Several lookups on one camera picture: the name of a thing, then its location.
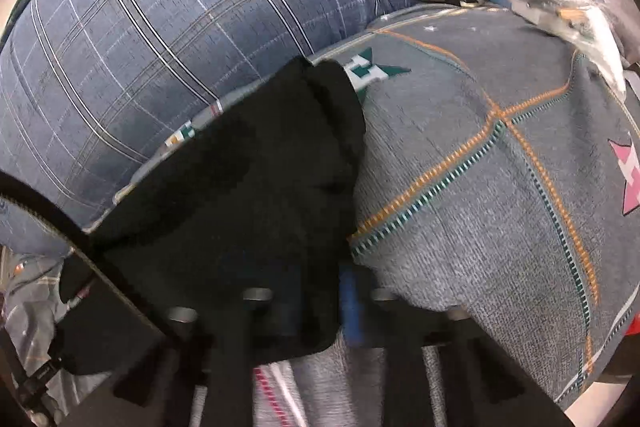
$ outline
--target star print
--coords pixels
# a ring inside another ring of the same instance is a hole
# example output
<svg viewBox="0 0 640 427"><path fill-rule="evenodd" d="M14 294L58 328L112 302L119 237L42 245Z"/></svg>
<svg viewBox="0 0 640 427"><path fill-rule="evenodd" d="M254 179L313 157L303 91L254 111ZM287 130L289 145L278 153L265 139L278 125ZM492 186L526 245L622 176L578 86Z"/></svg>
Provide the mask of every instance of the star print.
<svg viewBox="0 0 640 427"><path fill-rule="evenodd" d="M633 142L620 145L609 140L613 152L618 158L618 167L625 177L625 193L622 202L622 214L627 216L640 206L640 163Z"/></svg>
<svg viewBox="0 0 640 427"><path fill-rule="evenodd" d="M396 74L409 73L411 70L400 66L383 66L373 62L373 50L367 48L358 55L351 57L348 64L343 66L351 85L356 92L364 89L374 80L386 80Z"/></svg>

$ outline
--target orange stitching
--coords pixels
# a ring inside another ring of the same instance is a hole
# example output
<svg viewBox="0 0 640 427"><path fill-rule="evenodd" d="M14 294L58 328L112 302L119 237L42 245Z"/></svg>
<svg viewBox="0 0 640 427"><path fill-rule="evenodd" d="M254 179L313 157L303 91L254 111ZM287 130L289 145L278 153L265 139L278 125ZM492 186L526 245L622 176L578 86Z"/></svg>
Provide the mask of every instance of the orange stitching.
<svg viewBox="0 0 640 427"><path fill-rule="evenodd" d="M418 176L418 178L411 185L409 185L409 188L407 190L405 190L396 199L391 201L391 203L380 210L379 213L370 216L369 219L362 223L358 227L358 231L354 233L351 238L356 239L363 233L367 232L367 230L370 230L376 223L379 223L380 221L385 219L386 216L389 216L391 212L395 211L402 204L406 203L409 198L411 198L418 190L424 187L436 176L439 176L444 171L449 169L454 163L457 163L460 157L468 152L469 149L476 147L480 141L484 140L489 135L489 131L492 128L492 123L495 119L496 112L497 111L495 109L489 111L484 126L478 134L472 136L466 143L462 144L459 149L444 158L442 162Z"/></svg>
<svg viewBox="0 0 640 427"><path fill-rule="evenodd" d="M486 91L484 89L482 90L482 95L484 96L484 99L491 106L491 110L495 111L496 114L499 114L500 113L500 106L491 99L491 97L486 93Z"/></svg>
<svg viewBox="0 0 640 427"><path fill-rule="evenodd" d="M531 158L533 165L540 173L542 182L545 184L546 190L548 190L549 196L551 197L556 208L558 209L558 213L560 214L560 216L562 217L562 220L564 221L567 232L569 233L569 235L571 236L571 239L574 242L575 250L577 251L578 256L580 257L580 261L582 262L582 267L584 268L584 272L586 273L587 279L589 281L589 288L591 289L591 293L593 294L593 301L595 302L595 304L598 304L598 302L600 301L600 290L598 288L598 282L596 281L596 275L593 270L593 265L591 264L591 260L589 259L589 254L584 249L584 246L582 245L582 240L580 239L580 236L575 230L574 222L572 221L571 216L569 216L569 213L564 207L564 203L562 203L562 200L560 199L560 196L558 195L558 192L556 191L556 188L554 187L554 184L551 181L551 178L547 174L546 169L543 167L542 163L540 163L540 160L538 159L536 154L533 152L533 149L531 148L531 145L529 144L529 142L527 142L524 136L520 134L517 128L513 125L513 123L511 123L511 120L509 120L508 118L504 118L503 113L500 113L498 117L503 119L504 124L511 131L511 133L516 138L516 140L518 140L519 144L524 149L524 152L526 152L529 158Z"/></svg>
<svg viewBox="0 0 640 427"><path fill-rule="evenodd" d="M413 37L409 37L408 35L402 35L402 33L396 33L396 32L393 32L391 30L374 30L374 33L391 35L391 36L396 37L398 39L402 39L403 41L411 42L411 44L416 44L417 46L420 46L421 48L427 48L428 50L432 50L432 51L435 51L435 52L438 52L438 53L442 53L443 55L447 55L447 57L452 58L453 60L455 60L457 63L459 63L465 69L467 69L467 70L469 69L467 67L467 65L460 58L456 57L456 55L454 55L450 51L445 50L444 48L441 48L439 46L435 46L434 44L427 44L426 42L419 41L418 39L414 39Z"/></svg>
<svg viewBox="0 0 640 427"><path fill-rule="evenodd" d="M507 109L505 109L502 112L502 114L504 116L512 116L517 112L525 110L527 107L531 107L532 105L537 105L539 103L546 102L546 100L549 100L550 98L559 96L560 94L564 93L567 89L569 89L569 84L571 83L571 77L572 77L572 74L574 73L575 55L577 54L578 54L578 50L574 51L574 54L571 57L571 71L569 71L569 78L564 83L564 86L556 87L556 89L552 89L542 94L539 94L537 96L534 96L533 98L530 98L529 100L525 100L522 103L512 105L511 107L508 107Z"/></svg>
<svg viewBox="0 0 640 427"><path fill-rule="evenodd" d="M593 343L591 342L591 333L587 333L587 338L584 343L584 350L587 357L587 376L593 372ZM582 391L585 391L587 385L587 379L584 379L582 383Z"/></svg>

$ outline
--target metal bolt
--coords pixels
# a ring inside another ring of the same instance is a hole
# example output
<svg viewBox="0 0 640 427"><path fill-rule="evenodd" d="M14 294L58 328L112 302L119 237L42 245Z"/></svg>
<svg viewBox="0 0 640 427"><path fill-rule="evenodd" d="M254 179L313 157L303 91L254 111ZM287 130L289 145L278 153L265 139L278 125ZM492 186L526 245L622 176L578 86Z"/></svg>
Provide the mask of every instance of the metal bolt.
<svg viewBox="0 0 640 427"><path fill-rule="evenodd" d="M182 322L184 324L190 324L195 322L198 318L198 312L191 308L182 308L176 306L171 308L168 313L169 320L173 322Z"/></svg>
<svg viewBox="0 0 640 427"><path fill-rule="evenodd" d="M373 290L371 292L371 298L375 302L396 300L396 296L393 295L393 293L391 293L389 290L386 290L384 288L376 288L375 290Z"/></svg>
<svg viewBox="0 0 640 427"><path fill-rule="evenodd" d="M463 321L465 319L470 318L471 315L469 315L466 310L461 307L461 306L455 306L453 308L449 308L447 310L447 318L450 321Z"/></svg>
<svg viewBox="0 0 640 427"><path fill-rule="evenodd" d="M247 288L242 292L242 299L245 301L270 301L273 292L268 288Z"/></svg>

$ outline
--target pink star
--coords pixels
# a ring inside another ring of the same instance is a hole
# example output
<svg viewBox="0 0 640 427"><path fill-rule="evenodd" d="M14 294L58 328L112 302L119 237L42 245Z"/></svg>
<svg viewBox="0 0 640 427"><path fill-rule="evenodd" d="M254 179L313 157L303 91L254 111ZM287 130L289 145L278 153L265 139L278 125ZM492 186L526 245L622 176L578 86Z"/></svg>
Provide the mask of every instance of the pink star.
<svg viewBox="0 0 640 427"><path fill-rule="evenodd" d="M633 142L631 145L620 145L609 140L613 152L618 158L618 167L625 177L625 195L622 203L622 214L626 216L640 206L640 163Z"/></svg>

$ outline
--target pink stripe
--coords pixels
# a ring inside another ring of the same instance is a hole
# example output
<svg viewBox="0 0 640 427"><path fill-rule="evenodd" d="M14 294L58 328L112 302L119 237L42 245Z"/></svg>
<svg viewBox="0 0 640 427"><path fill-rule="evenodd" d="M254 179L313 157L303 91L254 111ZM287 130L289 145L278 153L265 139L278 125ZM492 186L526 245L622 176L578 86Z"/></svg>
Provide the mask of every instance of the pink stripe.
<svg viewBox="0 0 640 427"><path fill-rule="evenodd" d="M273 412L276 413L276 416L280 420L280 425L282 427L291 427L291 424L287 419L287 415L282 410L282 407L280 407L280 404L278 404L278 400L276 399L276 396L273 393L273 389L269 385L269 380L267 380L267 377L264 376L264 373L260 367L256 367L254 369L254 375L255 375L255 379L258 381L258 383L260 383L262 392L267 397L267 401L269 402L269 405L271 405Z"/></svg>

